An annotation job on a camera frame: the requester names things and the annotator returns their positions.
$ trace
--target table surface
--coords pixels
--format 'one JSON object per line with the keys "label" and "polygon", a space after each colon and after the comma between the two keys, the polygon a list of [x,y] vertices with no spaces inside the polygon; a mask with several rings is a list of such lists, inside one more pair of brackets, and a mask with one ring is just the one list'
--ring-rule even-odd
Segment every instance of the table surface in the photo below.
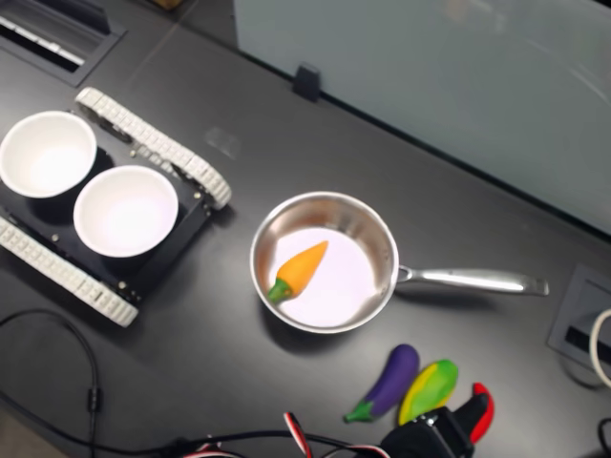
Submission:
{"label": "table surface", "polygon": [[[456,407],[481,382],[496,417],[481,457],[595,456],[608,391],[564,373],[546,340],[578,265],[611,275],[611,247],[530,203],[289,85],[218,46],[176,17],[136,2],[107,2],[128,34],[86,80],[210,161],[229,181],[217,213],[128,329],[105,321],[11,254],[0,250],[2,315],[35,307],[70,317],[91,340],[105,406],[99,439],[126,448],[176,437],[303,427],[375,443],[393,416],[345,425],[389,352],[414,345],[423,362],[450,358],[460,370]],[[0,52],[0,135],[18,119],[73,106],[76,90]],[[206,142],[213,130],[231,151]],[[102,147],[117,143],[96,131]],[[251,284],[250,242],[278,203],[330,190],[368,203],[386,221],[401,261],[413,267],[489,267],[542,276],[548,298],[407,289],[362,328],[314,336],[264,309]],[[16,323],[0,333],[0,386],[60,427],[85,437],[88,370],[61,329]],[[582,374],[594,380],[590,373]],[[87,451],[41,431],[71,456]],[[301,456],[291,441],[257,440],[249,456]]]}

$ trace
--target white cable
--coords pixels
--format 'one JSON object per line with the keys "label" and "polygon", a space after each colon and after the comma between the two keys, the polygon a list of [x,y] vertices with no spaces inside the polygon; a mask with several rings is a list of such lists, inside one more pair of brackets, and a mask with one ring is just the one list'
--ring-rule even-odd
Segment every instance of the white cable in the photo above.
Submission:
{"label": "white cable", "polygon": [[286,412],[283,415],[284,421],[286,422],[286,425],[288,426],[288,430],[290,431],[291,435],[293,436],[293,439],[295,439],[295,442],[297,443],[297,446],[299,447],[299,449],[302,451],[302,453],[307,456],[307,444],[304,444],[302,442],[302,438],[299,435],[298,430],[295,428],[295,426],[293,426],[293,421],[290,418],[290,413]]}
{"label": "white cable", "polygon": [[[369,450],[369,451],[375,451],[382,458],[390,458],[390,455],[388,455],[382,448],[376,447],[376,446],[346,446],[346,448],[349,448],[350,450]],[[326,455],[324,455],[323,458],[331,458],[332,456],[335,456],[336,454],[341,453],[342,451],[346,451],[346,450],[345,449],[333,450],[330,453],[327,453]]]}
{"label": "white cable", "polygon": [[229,453],[227,451],[198,451],[197,453],[191,453],[190,455],[184,455],[183,458],[212,458],[212,457],[225,457],[225,458],[242,458],[241,455]]}
{"label": "white cable", "polygon": [[596,321],[594,322],[594,326],[592,326],[592,333],[590,334],[590,359],[592,360],[592,366],[596,371],[597,375],[600,377],[602,382],[611,388],[611,379],[604,373],[602,370],[602,365],[600,365],[599,359],[599,335],[600,329],[602,328],[602,324],[607,318],[611,317],[611,308],[602,312]]}
{"label": "white cable", "polygon": [[[198,448],[198,451],[207,451],[212,446],[214,446],[214,444],[206,443],[203,446],[201,446],[200,448]],[[221,442],[217,442],[216,446],[217,446],[218,449],[221,449],[222,443]]]}

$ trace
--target toy pepper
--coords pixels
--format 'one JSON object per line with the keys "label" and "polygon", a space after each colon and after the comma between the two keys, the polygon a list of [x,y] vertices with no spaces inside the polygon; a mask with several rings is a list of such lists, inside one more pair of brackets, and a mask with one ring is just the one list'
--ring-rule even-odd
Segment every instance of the toy pepper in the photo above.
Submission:
{"label": "toy pepper", "polygon": [[299,296],[312,280],[327,246],[328,241],[321,241],[285,262],[278,269],[276,283],[267,293],[267,297],[272,302],[279,302]]}

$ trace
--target stainless steel saucepan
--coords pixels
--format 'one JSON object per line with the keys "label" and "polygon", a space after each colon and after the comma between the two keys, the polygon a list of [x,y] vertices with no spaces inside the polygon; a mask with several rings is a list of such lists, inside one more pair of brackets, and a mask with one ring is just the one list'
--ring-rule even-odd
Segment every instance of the stainless steel saucepan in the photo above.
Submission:
{"label": "stainless steel saucepan", "polygon": [[[307,288],[295,299],[272,303],[266,293],[282,264],[323,240],[328,240],[327,252]],[[261,300],[274,315],[319,334],[349,331],[368,322],[400,282],[549,294],[547,281],[521,274],[400,265],[396,243],[382,219],[360,200],[330,192],[303,194],[276,207],[253,239],[250,272]]]}

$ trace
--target green pepper stem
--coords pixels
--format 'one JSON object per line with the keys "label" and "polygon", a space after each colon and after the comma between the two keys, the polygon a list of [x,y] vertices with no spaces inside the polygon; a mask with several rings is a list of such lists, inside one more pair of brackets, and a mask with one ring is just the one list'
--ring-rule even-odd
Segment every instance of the green pepper stem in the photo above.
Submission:
{"label": "green pepper stem", "polygon": [[280,302],[284,299],[288,299],[293,295],[292,290],[288,283],[284,280],[276,279],[276,283],[271,287],[267,293],[267,297],[272,302]]}
{"label": "green pepper stem", "polygon": [[373,416],[371,415],[371,408],[373,407],[373,401],[361,401],[357,407],[354,408],[350,413],[344,415],[344,421],[346,423],[352,422],[372,422]]}

